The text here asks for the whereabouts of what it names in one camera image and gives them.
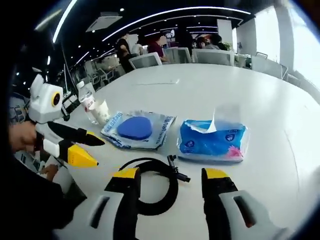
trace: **black cable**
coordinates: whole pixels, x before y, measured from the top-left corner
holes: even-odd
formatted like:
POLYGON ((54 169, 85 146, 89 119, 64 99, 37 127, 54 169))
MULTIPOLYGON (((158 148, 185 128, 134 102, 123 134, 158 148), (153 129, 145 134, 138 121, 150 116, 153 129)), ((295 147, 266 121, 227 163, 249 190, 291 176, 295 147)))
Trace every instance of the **black cable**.
POLYGON ((140 161, 146 161, 143 163, 138 164, 136 167, 140 169, 140 173, 145 173, 149 171, 158 172, 162 176, 169 179, 169 189, 163 199, 155 203, 145 203, 142 201, 138 201, 137 208, 139 214, 145 216, 155 216, 159 214, 163 214, 164 212, 168 211, 172 205, 175 203, 178 191, 179 191, 179 184, 178 179, 184 182, 189 182, 190 178, 186 175, 179 173, 178 168, 175 167, 173 164, 174 159, 176 156, 169 155, 168 157, 169 165, 165 164, 164 162, 152 158, 152 157, 142 157, 131 160, 123 165, 119 171, 123 170, 130 164, 140 161))

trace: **white table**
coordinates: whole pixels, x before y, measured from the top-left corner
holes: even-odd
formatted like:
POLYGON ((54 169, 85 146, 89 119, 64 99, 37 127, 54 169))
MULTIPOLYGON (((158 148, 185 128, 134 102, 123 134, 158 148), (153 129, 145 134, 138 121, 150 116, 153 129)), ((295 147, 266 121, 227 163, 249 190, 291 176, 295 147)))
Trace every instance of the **white table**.
MULTIPOLYGON (((209 120, 220 104, 238 103, 242 122, 250 129, 248 150, 240 164, 203 165, 178 159, 179 171, 188 175, 191 182, 179 182, 177 200, 167 212, 139 216, 139 239, 208 239, 201 168, 225 171, 239 190, 247 190, 264 204, 271 220, 281 227, 295 229, 319 194, 316 177, 320 174, 320 106, 288 82, 231 66, 170 64, 136 69, 102 88, 96 98, 106 99, 113 112, 142 109, 177 119, 157 152, 119 150, 110 143, 84 147, 99 166, 68 168, 86 195, 102 191, 111 174, 129 160, 154 157, 166 162, 167 155, 177 152, 177 132, 182 121, 209 120), (164 84, 177 80, 177 84, 164 84)), ((81 106, 65 124, 100 135, 101 127, 91 125, 81 106)), ((149 203, 161 199, 168 189, 166 178, 151 175, 143 175, 141 186, 141 199, 149 203)))

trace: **plastic bag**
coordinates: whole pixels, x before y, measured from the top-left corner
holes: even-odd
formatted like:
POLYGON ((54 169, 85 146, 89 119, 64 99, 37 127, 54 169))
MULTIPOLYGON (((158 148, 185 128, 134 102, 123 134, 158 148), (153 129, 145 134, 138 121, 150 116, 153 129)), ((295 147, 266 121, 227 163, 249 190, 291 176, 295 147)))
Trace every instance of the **plastic bag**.
POLYGON ((128 113, 118 111, 106 123, 106 125, 101 130, 101 133, 103 135, 103 138, 119 148, 156 150, 163 145, 166 133, 175 119, 175 116, 167 116, 142 110, 131 111, 128 113), (117 127, 125 120, 132 117, 146 117, 150 120, 152 125, 152 134, 147 139, 133 140, 121 137, 118 134, 117 127))
POLYGON ((191 160, 241 162, 249 131, 240 122, 237 105, 215 109, 212 120, 185 120, 178 137, 178 156, 191 160))

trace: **blue sponge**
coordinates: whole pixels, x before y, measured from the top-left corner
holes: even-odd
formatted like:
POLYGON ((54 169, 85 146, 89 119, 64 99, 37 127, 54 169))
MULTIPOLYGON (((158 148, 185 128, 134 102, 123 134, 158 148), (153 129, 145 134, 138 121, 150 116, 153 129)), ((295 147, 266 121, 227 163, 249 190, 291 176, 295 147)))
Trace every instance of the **blue sponge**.
POLYGON ((151 122, 143 116, 133 116, 117 127, 118 134, 127 139, 144 140, 152 134, 151 122))

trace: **black wire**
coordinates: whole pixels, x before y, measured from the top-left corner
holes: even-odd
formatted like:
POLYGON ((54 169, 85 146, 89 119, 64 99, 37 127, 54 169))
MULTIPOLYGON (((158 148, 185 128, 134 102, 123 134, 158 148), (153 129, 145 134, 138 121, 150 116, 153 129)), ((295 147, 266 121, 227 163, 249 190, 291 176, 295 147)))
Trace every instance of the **black wire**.
POLYGON ((137 203, 138 212, 139 214, 142 214, 145 216, 155 216, 155 215, 162 214, 168 211, 173 206, 173 204, 177 199, 178 191, 179 191, 177 176, 169 165, 152 157, 142 157, 142 158, 131 160, 127 162, 125 165, 123 165, 119 169, 119 171, 123 170, 125 167, 127 167, 130 164, 140 162, 140 161, 146 161, 136 166, 140 169, 141 174, 149 171, 160 173, 162 176, 169 179, 169 189, 166 195, 164 196, 164 198, 158 202, 145 203, 138 200, 138 203, 137 203))

